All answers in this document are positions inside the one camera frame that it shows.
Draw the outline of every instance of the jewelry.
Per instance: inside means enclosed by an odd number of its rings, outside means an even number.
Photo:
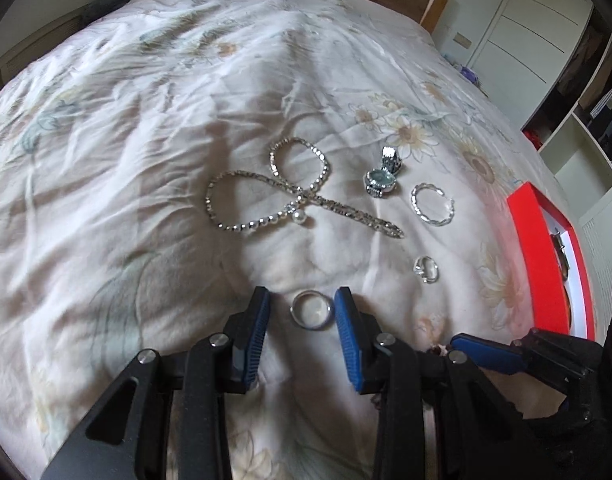
[[[419,209],[419,204],[417,203],[418,202],[417,193],[419,193],[422,189],[428,189],[430,191],[434,191],[439,196],[444,197],[446,200],[451,201],[451,208],[448,211],[448,216],[446,218],[444,218],[443,220],[433,220],[422,213],[422,211]],[[444,190],[440,189],[439,187],[433,186],[433,184],[426,184],[425,182],[422,184],[417,184],[413,188],[412,192],[410,193],[410,202],[412,202],[413,209],[415,210],[415,213],[417,214],[417,216],[419,216],[419,218],[421,218],[422,221],[426,222],[426,224],[434,225],[435,227],[441,227],[443,225],[447,225],[451,223],[452,219],[455,216],[455,201],[452,200],[451,198],[448,199],[446,197]]]
[[[422,277],[423,283],[434,283],[439,280],[439,267],[430,256],[417,258],[413,270],[417,276]]]
[[[554,252],[556,253],[557,262],[559,263],[559,269],[561,270],[561,278],[566,282],[570,273],[570,264],[564,252],[566,246],[561,239],[559,229],[554,230],[554,234],[550,235],[550,239],[554,245]]]
[[[321,160],[323,167],[319,177],[314,180],[312,184],[310,184],[310,189],[303,189],[300,186],[295,186],[284,177],[279,174],[279,170],[275,163],[275,155],[278,148],[290,144],[291,142],[298,142],[303,144],[307,148],[309,148],[318,158]],[[355,220],[356,222],[360,222],[379,233],[384,233],[386,236],[391,238],[403,238],[404,232],[401,231],[399,227],[394,225],[391,222],[382,220],[381,218],[377,218],[372,216],[364,211],[355,209],[348,205],[344,205],[340,202],[336,202],[334,200],[327,200],[322,196],[316,194],[316,191],[319,190],[321,185],[326,181],[328,174],[330,172],[330,165],[326,160],[326,156],[313,144],[310,144],[307,140],[300,139],[298,137],[292,137],[290,139],[283,139],[280,142],[277,142],[271,149],[270,152],[270,162],[271,162],[271,170],[275,178],[265,176],[260,173],[253,173],[252,171],[244,171],[244,170],[234,170],[234,171],[224,171],[219,175],[215,176],[208,183],[208,188],[206,190],[205,196],[205,205],[206,205],[206,213],[208,213],[211,221],[217,225],[217,227],[223,231],[230,232],[242,232],[246,230],[256,230],[259,227],[265,227],[270,224],[277,224],[278,222],[288,218],[290,216],[292,220],[297,224],[302,224],[305,222],[307,215],[303,210],[302,206],[307,204],[313,204],[328,211],[332,211],[337,213],[338,215],[345,216],[351,220]],[[214,192],[215,184],[218,181],[226,178],[227,176],[240,176],[243,178],[252,178],[254,180],[258,180],[259,182],[263,182],[268,184],[269,186],[276,187],[281,189],[282,191],[294,195],[294,200],[288,202],[281,211],[276,212],[275,214],[265,216],[260,218],[259,220],[253,220],[244,224],[235,224],[235,225],[226,225],[219,220],[217,220],[217,215],[212,207],[212,194]]]
[[[363,177],[366,192],[374,198],[383,198],[397,186],[395,175],[401,170],[401,158],[397,150],[384,146],[381,150],[381,168],[370,170]]]
[[[401,157],[397,153],[397,149],[392,146],[384,146],[381,150],[381,169],[388,170],[393,175],[401,170]]]
[[[363,183],[373,198],[383,198],[384,193],[390,193],[397,186],[395,176],[388,170],[370,170],[364,175]]]
[[[300,315],[297,313],[297,311],[300,310],[299,304],[301,303],[302,298],[306,298],[308,296],[315,296],[319,298],[323,305],[326,307],[326,317],[324,317],[324,320],[320,323],[307,324],[301,319]],[[333,302],[332,300],[330,300],[329,297],[324,296],[321,292],[317,290],[304,290],[303,292],[300,292],[297,296],[295,296],[294,300],[292,300],[291,316],[293,321],[305,330],[320,330],[324,326],[326,326],[333,317]]]

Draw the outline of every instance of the purple object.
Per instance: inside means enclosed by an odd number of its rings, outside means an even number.
[[[470,81],[473,85],[479,83],[479,78],[476,76],[476,74],[465,66],[461,67],[461,75],[468,79],[468,81]]]

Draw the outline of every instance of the wide silver band ring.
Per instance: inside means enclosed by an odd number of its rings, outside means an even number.
[[[304,323],[300,317],[297,315],[297,310],[299,308],[299,302],[302,300],[302,298],[305,298],[307,296],[316,296],[318,297],[323,303],[324,306],[326,307],[326,317],[325,319],[321,322],[318,323],[317,325],[309,325]],[[322,329],[324,326],[326,326],[330,320],[333,317],[333,301],[325,296],[324,294],[322,294],[321,292],[319,292],[318,290],[304,290],[303,292],[300,292],[299,294],[297,294],[297,296],[295,296],[295,299],[292,300],[292,304],[291,304],[291,316],[292,316],[292,320],[301,328],[305,329],[305,330],[320,330]]]
[[[417,276],[421,276],[423,283],[434,283],[439,280],[439,267],[430,256],[417,258],[414,272]]]
[[[401,170],[401,157],[397,153],[397,149],[392,146],[384,146],[381,150],[381,169],[388,170],[393,175]]]
[[[430,218],[428,215],[424,214],[421,209],[419,209],[419,200],[417,199],[417,193],[419,193],[423,189],[428,189],[430,191],[434,191],[439,196],[445,198],[446,200],[450,200],[451,208],[448,211],[448,216],[442,220],[434,220]],[[412,192],[410,193],[410,202],[413,204],[413,209],[415,210],[415,214],[422,219],[426,224],[433,225],[435,227],[441,227],[443,225],[447,225],[452,222],[452,219],[455,216],[455,201],[451,198],[446,197],[446,193],[441,188],[434,186],[433,184],[426,184],[422,182],[421,184],[417,184]]]

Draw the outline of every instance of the chain necklace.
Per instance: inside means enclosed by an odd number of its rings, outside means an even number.
[[[304,189],[300,186],[295,186],[293,183],[282,177],[275,163],[275,156],[277,150],[293,142],[297,142],[306,146],[311,152],[315,154],[315,156],[322,163],[322,168],[321,172],[319,173],[319,176],[314,180],[312,184],[310,184],[310,186],[308,186],[308,189]],[[223,173],[220,173],[213,179],[211,179],[211,181],[208,183],[208,189],[206,190],[206,213],[208,213],[208,216],[211,218],[211,221],[215,225],[217,225],[219,229],[221,229],[222,231],[230,231],[235,233],[239,233],[246,230],[254,231],[260,227],[265,227],[270,224],[277,224],[288,217],[291,217],[295,223],[302,224],[306,220],[306,214],[303,210],[303,206],[307,204],[313,204],[322,207],[323,209],[326,209],[328,211],[337,213],[338,215],[345,216],[346,218],[349,218],[351,220],[355,220],[356,222],[362,223],[379,233],[384,233],[386,236],[389,236],[391,238],[404,237],[404,232],[391,222],[387,222],[385,220],[382,220],[381,218],[372,216],[364,211],[355,209],[354,207],[344,205],[340,202],[335,202],[334,200],[327,200],[326,198],[317,195],[317,191],[321,188],[321,186],[327,180],[328,175],[330,174],[330,164],[326,159],[326,155],[324,155],[324,153],[322,153],[321,150],[317,148],[317,146],[311,144],[307,140],[300,139],[298,137],[290,137],[277,142],[270,150],[270,169],[273,172],[274,178],[265,176],[260,173],[253,173],[252,171],[235,170],[224,171]],[[215,184],[217,184],[218,181],[228,176],[239,176],[243,178],[252,178],[254,180],[258,180],[259,182],[263,182],[265,184],[268,184],[269,186],[276,187],[286,193],[294,195],[294,200],[288,202],[283,207],[283,209],[276,212],[275,214],[265,216],[263,218],[260,218],[259,220],[252,220],[245,224],[226,225],[217,220],[217,215],[212,207],[212,194],[215,189]]]

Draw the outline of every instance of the blue gripper pad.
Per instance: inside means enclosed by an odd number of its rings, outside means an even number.
[[[343,360],[345,361],[348,379],[357,392],[363,387],[363,373],[361,371],[361,350],[355,337],[355,329],[349,315],[349,309],[355,306],[347,305],[342,289],[335,293],[335,321],[339,330],[339,339],[342,345]]]
[[[246,391],[255,382],[257,368],[262,355],[263,340],[265,339],[268,320],[270,319],[270,293],[266,288],[258,286],[253,294],[251,303],[260,301],[260,308],[253,326],[253,333],[246,346],[246,364],[244,367],[244,385]]]
[[[461,350],[474,364],[500,374],[513,375],[526,370],[521,354],[507,345],[467,334],[455,335],[451,347]]]

